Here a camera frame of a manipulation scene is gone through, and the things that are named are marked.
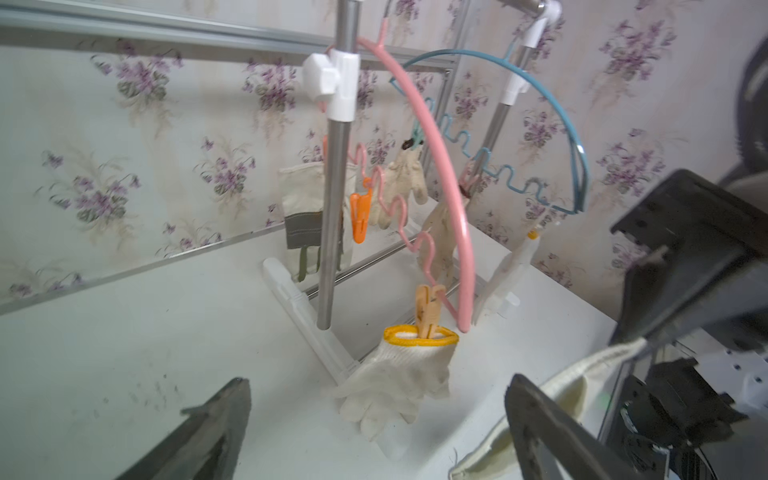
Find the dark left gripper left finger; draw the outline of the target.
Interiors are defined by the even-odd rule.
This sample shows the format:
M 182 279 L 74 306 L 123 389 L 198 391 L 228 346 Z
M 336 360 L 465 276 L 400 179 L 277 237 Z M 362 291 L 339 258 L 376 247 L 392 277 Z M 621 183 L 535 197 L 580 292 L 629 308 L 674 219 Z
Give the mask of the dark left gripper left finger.
M 250 383 L 231 379 L 120 475 L 122 479 L 232 479 L 252 407 Z

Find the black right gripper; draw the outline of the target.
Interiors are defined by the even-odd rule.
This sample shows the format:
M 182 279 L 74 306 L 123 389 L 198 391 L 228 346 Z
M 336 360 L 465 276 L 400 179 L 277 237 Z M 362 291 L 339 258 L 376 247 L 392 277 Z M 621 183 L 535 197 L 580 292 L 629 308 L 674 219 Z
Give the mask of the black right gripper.
M 626 271 L 614 344 L 658 348 L 702 329 L 727 348 L 767 345 L 767 215 L 676 170 L 610 228 L 644 251 Z

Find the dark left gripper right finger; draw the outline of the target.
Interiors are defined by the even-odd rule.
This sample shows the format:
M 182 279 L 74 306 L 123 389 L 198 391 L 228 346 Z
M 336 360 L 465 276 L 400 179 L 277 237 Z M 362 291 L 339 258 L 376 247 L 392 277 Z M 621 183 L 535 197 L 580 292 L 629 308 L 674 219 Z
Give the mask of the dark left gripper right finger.
M 522 374 L 512 377 L 505 411 L 525 479 L 640 479 Z

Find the white glove yellow cuff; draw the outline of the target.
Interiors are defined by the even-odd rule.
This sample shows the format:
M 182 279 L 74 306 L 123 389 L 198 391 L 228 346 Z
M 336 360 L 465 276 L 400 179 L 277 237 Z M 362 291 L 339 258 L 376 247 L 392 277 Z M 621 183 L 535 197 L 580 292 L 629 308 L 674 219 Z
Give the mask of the white glove yellow cuff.
M 527 232 L 523 242 L 500 262 L 475 299 L 472 325 L 478 324 L 483 309 L 490 306 L 493 297 L 503 299 L 506 292 L 510 291 L 520 280 L 523 273 L 531 265 L 539 243 L 540 231 L 538 228 L 533 228 Z
M 340 416 L 369 441 L 397 418 L 414 423 L 424 398 L 450 395 L 449 365 L 459 340 L 444 327 L 431 338 L 419 337 L 414 325 L 385 329 L 376 349 L 334 390 Z

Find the blue wavy hanger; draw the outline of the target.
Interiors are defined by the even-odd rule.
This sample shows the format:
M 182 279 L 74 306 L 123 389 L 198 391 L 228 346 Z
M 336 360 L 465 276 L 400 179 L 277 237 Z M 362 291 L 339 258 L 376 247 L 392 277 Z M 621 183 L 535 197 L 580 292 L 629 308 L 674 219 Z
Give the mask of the blue wavy hanger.
M 485 191 L 491 186 L 503 185 L 508 191 L 524 197 L 526 212 L 535 205 L 553 208 L 564 215 L 577 215 L 586 211 L 586 199 L 589 186 L 589 165 L 582 142 L 568 118 L 566 110 L 554 96 L 521 66 L 490 54 L 466 50 L 443 49 L 419 55 L 403 64 L 404 68 L 440 56 L 467 56 L 485 60 L 506 69 L 509 72 L 511 94 L 522 94 L 530 88 L 539 93 L 538 105 L 520 114 L 520 127 L 517 129 L 517 154 L 522 159 L 513 164 L 511 156 L 503 152 L 496 154 L 494 147 L 501 138 L 508 113 L 514 101 L 511 94 L 504 93 L 497 105 L 493 119 L 486 132 L 485 139 L 476 154 L 463 153 L 470 161 L 477 161 L 477 172 L 482 172 L 482 180 L 477 186 L 475 200 L 469 202 L 471 213 L 478 213 L 485 200 Z M 544 159 L 546 148 L 557 138 L 568 141 L 569 168 L 571 177 L 571 196 L 560 195 L 559 186 L 541 176 L 532 176 L 520 183 L 515 175 L 527 170 Z

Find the beige glove black cuff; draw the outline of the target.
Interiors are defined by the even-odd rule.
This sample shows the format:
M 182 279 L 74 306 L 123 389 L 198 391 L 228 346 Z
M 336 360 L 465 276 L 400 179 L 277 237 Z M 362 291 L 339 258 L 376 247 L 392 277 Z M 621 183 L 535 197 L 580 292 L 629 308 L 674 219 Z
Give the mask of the beige glove black cuff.
M 422 230 L 431 236 L 435 247 L 430 274 L 437 283 L 448 285 L 453 281 L 456 240 L 450 209 L 443 201 L 423 221 Z
M 383 190 L 382 198 L 389 205 L 396 195 L 401 195 L 408 202 L 410 197 L 418 205 L 423 205 L 428 199 L 423 168 L 420 162 L 423 144 L 416 144 L 413 140 L 406 140 L 401 146 L 394 161 L 384 169 L 384 186 L 376 185 L 373 190 L 373 199 L 369 214 L 369 225 L 387 229 L 392 217 L 388 215 L 378 202 L 379 191 Z

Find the white leather glove green fingers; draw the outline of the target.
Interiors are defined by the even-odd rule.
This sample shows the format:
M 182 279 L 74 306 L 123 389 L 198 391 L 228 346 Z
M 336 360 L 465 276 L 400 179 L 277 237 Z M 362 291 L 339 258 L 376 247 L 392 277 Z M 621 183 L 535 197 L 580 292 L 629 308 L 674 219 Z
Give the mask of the white leather glove green fingers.
M 278 172 L 278 181 L 286 231 L 285 266 L 292 280 L 300 283 L 320 270 L 325 164 L 314 162 L 281 169 Z M 354 240 L 349 197 L 356 184 L 356 166 L 348 163 L 340 227 L 338 271 L 347 269 L 353 256 Z

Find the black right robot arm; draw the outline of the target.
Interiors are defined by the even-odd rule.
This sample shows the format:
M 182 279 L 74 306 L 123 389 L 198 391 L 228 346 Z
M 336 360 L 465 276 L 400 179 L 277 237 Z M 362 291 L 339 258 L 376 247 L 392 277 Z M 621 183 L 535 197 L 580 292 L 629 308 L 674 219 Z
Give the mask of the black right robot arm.
M 577 373 L 611 397 L 598 434 L 575 394 L 516 375 L 474 458 L 517 451 L 526 479 L 757 478 L 767 458 L 767 49 L 736 100 L 739 165 L 674 171 L 614 226 L 644 256 L 625 275 L 608 347 Z

